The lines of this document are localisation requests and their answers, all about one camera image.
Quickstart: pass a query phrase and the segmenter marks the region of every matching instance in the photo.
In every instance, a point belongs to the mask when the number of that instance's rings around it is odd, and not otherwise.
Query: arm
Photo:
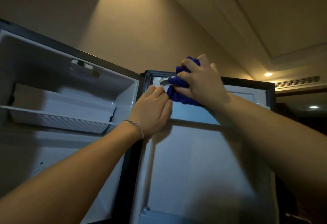
[[[182,62],[190,73],[178,76],[190,88],[175,87],[188,97],[222,113],[297,196],[327,202],[327,137],[291,119],[227,93],[214,64],[205,55],[199,67]]]
[[[150,86],[129,119],[150,136],[166,124],[171,110],[172,102],[163,88]],[[136,126],[122,122],[3,197],[0,223],[80,223],[121,156],[140,138]]]

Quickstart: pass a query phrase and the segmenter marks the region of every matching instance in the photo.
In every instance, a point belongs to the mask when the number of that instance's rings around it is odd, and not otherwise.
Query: hand
[[[151,136],[165,126],[172,107],[173,103],[165,90],[151,85],[135,103],[129,119],[143,129],[145,136]]]
[[[190,88],[176,86],[174,88],[178,93],[192,98],[212,110],[219,110],[229,100],[227,91],[215,64],[209,65],[206,55],[200,55],[198,59],[201,66],[198,66],[190,59],[182,61],[182,66],[190,70],[190,73],[181,72],[177,75],[186,81]]]

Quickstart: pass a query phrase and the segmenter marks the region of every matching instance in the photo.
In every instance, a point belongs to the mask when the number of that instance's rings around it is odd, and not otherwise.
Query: left hand
[[[161,86],[156,88],[151,85],[135,103],[129,119],[143,129],[145,136],[151,136],[165,126],[172,106],[165,90]]]

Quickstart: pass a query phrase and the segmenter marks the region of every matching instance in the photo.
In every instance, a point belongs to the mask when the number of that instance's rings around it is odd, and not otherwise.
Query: wall
[[[206,53],[251,79],[175,0],[0,0],[0,17],[138,73]]]

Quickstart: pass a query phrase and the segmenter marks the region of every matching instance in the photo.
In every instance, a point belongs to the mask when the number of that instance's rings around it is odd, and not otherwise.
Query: forearm
[[[79,223],[121,156],[140,137],[133,124],[122,122],[3,197],[0,222]]]
[[[217,110],[297,193],[327,198],[327,138],[234,94]]]

